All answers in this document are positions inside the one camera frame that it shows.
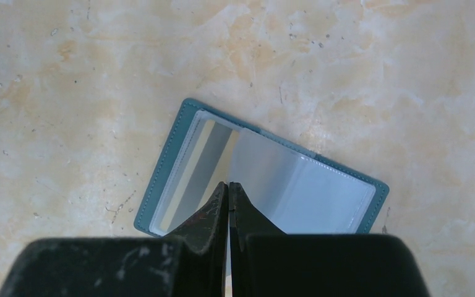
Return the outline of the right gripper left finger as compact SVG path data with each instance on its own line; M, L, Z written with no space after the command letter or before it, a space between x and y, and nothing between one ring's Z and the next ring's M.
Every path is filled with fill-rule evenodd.
M223 296L228 186L160 238L43 238L14 261L0 296Z

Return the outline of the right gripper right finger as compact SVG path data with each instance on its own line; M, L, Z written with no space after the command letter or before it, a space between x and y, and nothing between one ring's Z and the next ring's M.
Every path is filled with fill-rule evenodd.
M289 235L228 188L234 296L428 296L407 246L390 235Z

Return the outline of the teal leather card holder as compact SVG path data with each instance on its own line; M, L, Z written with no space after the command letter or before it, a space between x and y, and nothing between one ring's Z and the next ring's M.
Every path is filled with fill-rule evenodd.
M368 233L388 186L198 100L183 101L157 161L134 226L164 236L154 224L180 158L203 121L238 131L225 183L241 184L253 206L288 234Z

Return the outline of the gold striped credit card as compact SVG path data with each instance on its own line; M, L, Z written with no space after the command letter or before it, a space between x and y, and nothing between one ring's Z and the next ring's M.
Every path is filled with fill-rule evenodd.
M199 124L165 193L156 230L175 229L206 203L220 181L226 181L238 136L238 131L212 119Z

